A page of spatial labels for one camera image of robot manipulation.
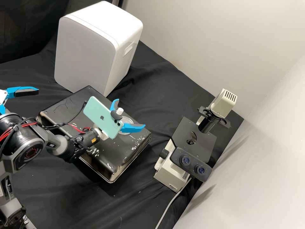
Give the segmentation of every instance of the inverted microscope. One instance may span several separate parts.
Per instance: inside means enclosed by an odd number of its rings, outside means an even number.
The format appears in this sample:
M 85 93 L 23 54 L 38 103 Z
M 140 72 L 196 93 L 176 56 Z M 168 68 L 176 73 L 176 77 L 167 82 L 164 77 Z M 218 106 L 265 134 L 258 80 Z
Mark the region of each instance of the inverted microscope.
M 210 131 L 217 124 L 230 128 L 226 116 L 236 101 L 235 94 L 222 89 L 208 107 L 198 109 L 201 116 L 197 123 L 183 117 L 159 154 L 154 178 L 174 192 L 179 192 L 190 176 L 206 181 L 212 172 L 207 162 L 217 139 Z

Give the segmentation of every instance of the microscope focus knob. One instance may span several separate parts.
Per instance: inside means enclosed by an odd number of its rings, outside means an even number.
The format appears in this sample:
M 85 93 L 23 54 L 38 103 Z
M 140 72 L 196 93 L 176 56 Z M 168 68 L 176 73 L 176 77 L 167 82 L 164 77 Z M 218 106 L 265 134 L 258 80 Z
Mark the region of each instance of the microscope focus knob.
M 168 154 L 169 154 L 169 151 L 166 150 L 166 149 L 163 149 L 163 150 L 160 152 L 159 157 L 161 157 L 162 159 L 165 160 L 165 159 L 167 158 Z

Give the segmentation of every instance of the smartphone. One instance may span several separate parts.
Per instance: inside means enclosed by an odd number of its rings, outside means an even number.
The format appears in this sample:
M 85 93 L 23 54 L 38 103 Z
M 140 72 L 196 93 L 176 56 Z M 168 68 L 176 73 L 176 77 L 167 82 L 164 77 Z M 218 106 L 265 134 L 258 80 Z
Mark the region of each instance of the smartphone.
M 83 113 L 111 139 L 114 139 L 123 127 L 123 122 L 115 121 L 110 110 L 94 96 L 88 100 Z

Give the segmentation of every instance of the blue gripper jaw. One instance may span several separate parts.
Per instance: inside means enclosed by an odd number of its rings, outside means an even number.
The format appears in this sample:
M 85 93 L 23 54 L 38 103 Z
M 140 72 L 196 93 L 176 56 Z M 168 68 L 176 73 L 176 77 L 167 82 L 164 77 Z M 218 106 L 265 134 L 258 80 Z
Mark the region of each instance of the blue gripper jaw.
M 28 95 L 37 95 L 39 93 L 39 89 L 35 87 L 9 87 L 6 89 L 6 91 L 7 99 Z
M 123 127 L 121 128 L 122 133 L 137 133 L 141 132 L 145 127 L 145 124 L 130 124 L 124 123 Z
M 110 111 L 116 111 L 118 109 L 119 99 L 115 99 L 112 101 L 110 106 Z M 121 128 L 122 133 L 137 133 L 143 130 L 145 127 L 144 124 L 130 124 L 123 123 L 123 127 Z
M 5 114 L 5 103 L 8 99 L 27 96 L 37 95 L 39 89 L 35 87 L 9 87 L 6 90 L 0 90 L 0 114 Z

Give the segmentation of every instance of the red cable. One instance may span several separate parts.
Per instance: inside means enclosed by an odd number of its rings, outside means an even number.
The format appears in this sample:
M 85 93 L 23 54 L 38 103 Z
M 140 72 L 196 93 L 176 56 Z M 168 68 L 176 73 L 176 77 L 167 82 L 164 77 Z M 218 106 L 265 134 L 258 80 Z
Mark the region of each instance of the red cable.
M 72 125 L 72 124 L 69 124 L 70 126 L 73 127 L 73 129 L 75 129 L 76 131 L 78 131 L 79 133 L 82 133 L 82 134 L 85 134 L 85 132 L 79 130 L 76 126 Z
M 36 124 L 37 124 L 37 122 L 31 122 L 31 123 L 22 124 L 21 126 L 28 127 L 28 126 L 32 126 L 32 125 L 36 125 Z M 1 136 L 0 136 L 0 142 L 2 140 L 4 140 L 10 134 L 11 131 L 12 131 L 11 127 L 9 127 L 6 131 L 4 131 L 3 134 L 1 134 Z
M 85 129 L 91 130 L 90 127 L 84 127 L 84 128 L 83 128 L 83 131 L 84 131 Z

